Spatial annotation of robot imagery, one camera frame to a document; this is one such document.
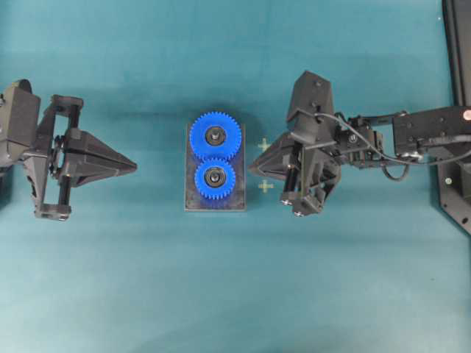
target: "black bearing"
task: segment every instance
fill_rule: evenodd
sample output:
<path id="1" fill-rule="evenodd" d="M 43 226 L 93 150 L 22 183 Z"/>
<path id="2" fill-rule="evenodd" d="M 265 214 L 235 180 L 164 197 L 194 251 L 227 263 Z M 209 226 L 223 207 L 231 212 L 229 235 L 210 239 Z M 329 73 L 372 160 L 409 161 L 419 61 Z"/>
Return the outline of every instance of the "black bearing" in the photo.
<path id="1" fill-rule="evenodd" d="M 218 167 L 209 168 L 205 172 L 205 181 L 212 188 L 220 188 L 226 182 L 226 173 Z"/>
<path id="2" fill-rule="evenodd" d="M 212 126 L 206 131 L 205 138 L 210 145 L 220 146 L 226 141 L 226 132 L 219 126 Z"/>

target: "white cross mark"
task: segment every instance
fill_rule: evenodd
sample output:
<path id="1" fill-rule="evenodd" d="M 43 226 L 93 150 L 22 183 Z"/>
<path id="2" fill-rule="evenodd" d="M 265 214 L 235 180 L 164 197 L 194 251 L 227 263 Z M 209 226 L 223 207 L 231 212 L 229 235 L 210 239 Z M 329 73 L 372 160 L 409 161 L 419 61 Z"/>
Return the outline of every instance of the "white cross mark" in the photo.
<path id="1" fill-rule="evenodd" d="M 264 180 L 261 184 L 258 184 L 258 188 L 263 190 L 263 193 L 268 193 L 268 190 L 275 188 L 275 186 Z"/>
<path id="2" fill-rule="evenodd" d="M 258 145 L 258 148 L 262 149 L 262 151 L 266 151 L 271 145 L 266 141 L 266 138 L 262 139 L 262 143 Z"/>

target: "blue gear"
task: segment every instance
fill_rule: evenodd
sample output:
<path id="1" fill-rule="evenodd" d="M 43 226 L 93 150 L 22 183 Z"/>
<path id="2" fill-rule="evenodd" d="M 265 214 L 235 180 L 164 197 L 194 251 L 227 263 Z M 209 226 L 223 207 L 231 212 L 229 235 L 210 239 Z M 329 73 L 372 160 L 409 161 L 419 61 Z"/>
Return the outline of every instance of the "blue gear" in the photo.
<path id="1" fill-rule="evenodd" d="M 211 187 L 205 181 L 206 171 L 210 168 L 220 168 L 226 174 L 225 183 L 218 188 Z M 220 200 L 232 193 L 234 186 L 236 185 L 235 175 L 236 173 L 233 167 L 228 162 L 213 158 L 206 160 L 204 163 L 199 165 L 194 174 L 194 183 L 196 185 L 196 189 L 198 189 L 199 193 L 206 199 Z"/>
<path id="2" fill-rule="evenodd" d="M 211 127 L 220 127 L 226 139 L 220 146 L 212 146 L 206 141 L 206 132 Z M 208 158 L 232 159 L 241 148 L 242 131 L 237 122 L 228 114 L 211 112 L 201 115 L 190 130 L 190 144 L 193 153 L 201 160 Z"/>

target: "cable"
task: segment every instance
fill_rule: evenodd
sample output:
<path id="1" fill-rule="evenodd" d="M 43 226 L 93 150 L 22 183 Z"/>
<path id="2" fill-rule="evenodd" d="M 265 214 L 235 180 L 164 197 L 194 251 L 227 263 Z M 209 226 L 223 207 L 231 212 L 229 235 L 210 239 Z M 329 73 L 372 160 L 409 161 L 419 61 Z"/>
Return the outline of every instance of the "cable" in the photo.
<path id="1" fill-rule="evenodd" d="M 384 154 L 383 152 L 381 152 L 380 150 L 378 150 L 376 147 L 374 147 L 360 132 L 358 132 L 355 128 L 351 127 L 349 124 L 345 123 L 344 121 L 342 121 L 341 118 L 337 117 L 337 116 L 334 116 L 334 115 L 331 115 L 331 114 L 326 114 L 326 113 L 315 113 L 314 116 L 324 116 L 326 118 L 329 118 L 329 119 L 332 119 L 334 121 L 337 121 L 340 125 L 342 125 L 343 127 L 345 127 L 346 129 L 349 129 L 351 132 L 353 132 L 355 135 L 357 135 L 357 137 L 362 140 L 363 142 L 365 142 L 365 144 L 371 149 L 373 150 L 374 152 L 376 152 L 377 154 L 379 154 L 383 159 L 385 160 L 390 160 L 392 162 L 396 162 L 396 163 L 399 163 L 399 164 L 404 164 L 404 165 L 428 165 L 428 166 L 432 166 L 432 165 L 441 165 L 441 164 L 445 164 L 445 163 L 451 163 L 451 162 L 456 162 L 458 160 L 462 160 L 466 157 L 469 157 L 471 156 L 471 149 L 464 153 L 464 154 L 461 154 L 457 157 L 451 157 L 451 158 L 448 158 L 446 160 L 438 160 L 438 161 L 435 161 L 435 162 L 426 162 L 426 163 L 420 163 L 420 162 L 411 162 L 410 160 L 401 160 L 401 159 L 398 159 L 398 158 L 394 158 L 394 157 L 390 157 L 388 156 L 387 154 Z"/>
<path id="2" fill-rule="evenodd" d="M 411 169 L 411 166 L 409 164 L 404 165 L 403 174 L 399 177 L 395 177 L 389 173 L 388 167 L 386 167 L 385 165 L 381 167 L 381 170 L 383 171 L 384 175 L 386 175 L 386 178 L 388 178 L 389 180 L 392 180 L 393 182 L 402 182 L 408 176 L 409 169 Z"/>

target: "teal table surface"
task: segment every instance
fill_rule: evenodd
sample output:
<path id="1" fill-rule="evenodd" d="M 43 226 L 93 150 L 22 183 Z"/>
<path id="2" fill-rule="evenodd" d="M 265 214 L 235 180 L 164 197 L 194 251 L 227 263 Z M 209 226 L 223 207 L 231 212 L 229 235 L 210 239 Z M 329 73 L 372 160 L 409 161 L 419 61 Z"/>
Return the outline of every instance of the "teal table surface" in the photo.
<path id="1" fill-rule="evenodd" d="M 65 223 L 34 218 L 14 169 L 1 353 L 470 351 L 469 238 L 432 168 L 345 167 L 303 219 L 250 174 L 245 213 L 183 210 L 185 125 L 232 114 L 250 162 L 304 70 L 350 116 L 451 104 L 439 0 L 3 0 L 0 38 L 0 87 L 82 97 L 81 127 L 139 165 L 73 190 Z"/>

